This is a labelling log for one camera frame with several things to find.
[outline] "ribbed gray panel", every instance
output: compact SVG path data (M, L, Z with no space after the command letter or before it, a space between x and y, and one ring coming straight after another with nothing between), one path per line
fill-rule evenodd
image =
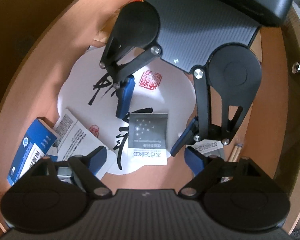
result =
M281 229L260 235L231 231L210 219L198 202L179 198L174 190L122 189L111 199L95 201L80 221L65 230L45 235L30 235L11 230L1 239L286 240L291 238Z
M248 46L259 24L218 0L146 0L160 17L162 59L190 72L227 43Z

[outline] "square red stamp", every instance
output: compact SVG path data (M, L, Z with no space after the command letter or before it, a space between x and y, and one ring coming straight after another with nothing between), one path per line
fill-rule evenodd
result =
M149 90L155 90L160 85L161 79L162 75L160 73L153 73L147 70L142 74L139 86Z

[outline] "white circular logo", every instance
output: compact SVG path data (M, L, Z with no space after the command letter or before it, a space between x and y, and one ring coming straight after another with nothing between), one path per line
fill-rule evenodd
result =
M23 146L26 147L28 145L28 143L29 143L29 139L27 137L25 137L23 139Z

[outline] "metal bolt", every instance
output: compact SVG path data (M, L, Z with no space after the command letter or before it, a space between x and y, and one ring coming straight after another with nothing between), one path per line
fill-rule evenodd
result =
M113 83L113 87L114 87L115 90L118 90L120 88L117 83Z
M228 138L224 138L224 139L221 141L221 143L222 143L223 145L228 145L228 144L230 143L230 141L229 141Z
M101 197L108 195L110 193L110 190L106 187L98 187L93 191L93 193Z
M151 47L150 51L153 55L158 55L160 53L160 48L153 46Z
M292 66L292 73L293 74L300 73L300 64L298 62L296 62L295 64L293 64L293 66Z
M197 68L194 73L193 73L194 77L196 79L200 79L203 77L203 71L200 68Z
M201 137L199 135L195 135L193 137L193 139L196 141L196 142L200 142L201 141Z
M100 66L100 68L102 68L102 69L105 69L105 68L106 68L106 65L105 65L103 62L100 62L99 66Z
M181 194L187 197L191 197L197 194L197 191L194 188L185 187L181 190Z

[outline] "red seal stamp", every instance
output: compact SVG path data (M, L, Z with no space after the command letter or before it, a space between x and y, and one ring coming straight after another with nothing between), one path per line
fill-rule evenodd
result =
M160 85L161 79L162 75L160 73L153 73L147 70L142 74L139 86L149 90L155 90Z
M91 132L95 137L98 138L99 136L99 127L97 125L92 125L90 128L89 128L89 132Z

